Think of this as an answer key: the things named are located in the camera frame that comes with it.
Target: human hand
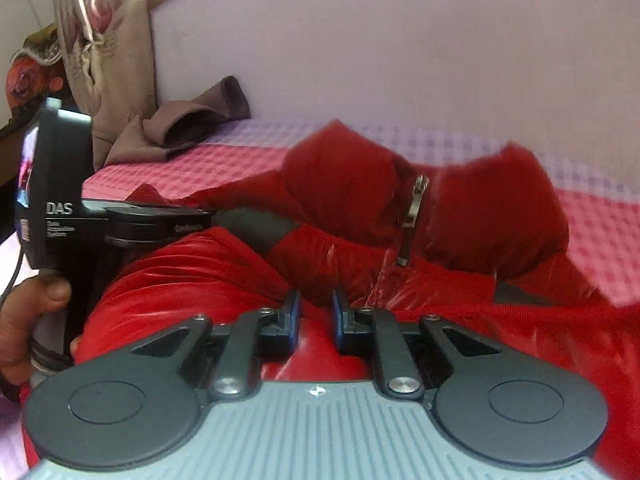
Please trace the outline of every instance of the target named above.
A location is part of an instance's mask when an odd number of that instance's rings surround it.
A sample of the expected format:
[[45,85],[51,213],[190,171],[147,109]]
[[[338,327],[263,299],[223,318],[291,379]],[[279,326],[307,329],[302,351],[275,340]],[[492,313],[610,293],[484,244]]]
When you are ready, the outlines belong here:
[[42,314],[62,310],[71,298],[71,286],[61,276],[41,274],[9,293],[0,310],[0,374],[11,384],[29,380],[29,339]]

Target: round black pad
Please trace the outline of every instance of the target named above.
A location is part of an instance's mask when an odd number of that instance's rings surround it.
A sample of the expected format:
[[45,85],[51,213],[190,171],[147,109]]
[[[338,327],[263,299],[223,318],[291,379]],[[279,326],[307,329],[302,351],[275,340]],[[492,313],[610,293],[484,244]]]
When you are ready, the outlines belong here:
[[594,451],[607,407],[586,380],[518,352],[462,362],[436,393],[433,415],[472,453],[492,462],[546,467]]
[[141,465],[180,446],[200,417],[192,388],[163,360],[112,352],[38,386],[25,406],[41,458],[83,470]]
[[103,381],[76,390],[69,409],[89,424],[117,424],[135,416],[144,402],[145,394],[132,384]]
[[507,420],[539,424],[554,418],[562,407],[562,395],[536,381],[508,381],[489,392],[492,410]]

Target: camera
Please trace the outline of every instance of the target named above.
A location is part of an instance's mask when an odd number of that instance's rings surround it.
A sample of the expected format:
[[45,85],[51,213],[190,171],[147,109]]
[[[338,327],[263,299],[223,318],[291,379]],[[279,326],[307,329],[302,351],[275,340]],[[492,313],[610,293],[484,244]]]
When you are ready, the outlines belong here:
[[91,118],[47,99],[24,137],[15,203],[30,266],[55,269],[72,286],[66,311],[45,316],[31,341],[32,362],[44,374],[71,366],[70,343],[128,254],[211,224],[197,209],[85,200],[82,183],[92,173]]

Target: zipper pull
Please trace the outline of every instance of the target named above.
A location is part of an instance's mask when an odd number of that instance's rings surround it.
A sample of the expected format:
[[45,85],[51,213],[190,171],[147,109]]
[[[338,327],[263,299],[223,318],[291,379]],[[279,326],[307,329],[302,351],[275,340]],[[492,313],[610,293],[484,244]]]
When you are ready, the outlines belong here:
[[402,229],[404,229],[404,234],[402,234],[402,244],[400,245],[400,252],[396,260],[396,264],[400,267],[406,267],[409,263],[409,253],[411,251],[411,242],[414,239],[415,223],[418,220],[422,197],[424,196],[424,192],[427,191],[427,187],[429,187],[429,179],[424,175],[418,175],[414,182],[414,198],[411,200],[409,211],[401,224]]

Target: pink checkered bedsheet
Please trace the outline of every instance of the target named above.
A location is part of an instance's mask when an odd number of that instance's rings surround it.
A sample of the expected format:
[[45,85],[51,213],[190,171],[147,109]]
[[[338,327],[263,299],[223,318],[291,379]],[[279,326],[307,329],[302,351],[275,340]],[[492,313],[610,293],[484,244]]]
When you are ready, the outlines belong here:
[[[84,184],[86,198],[123,200],[143,182],[178,198],[279,168],[287,150],[321,123],[249,120],[226,124],[208,141],[161,164],[121,164]],[[412,162],[460,163],[500,149],[500,142],[420,128],[359,127],[367,138]],[[570,226],[569,256],[615,304],[640,299],[640,194],[584,164],[538,154]]]

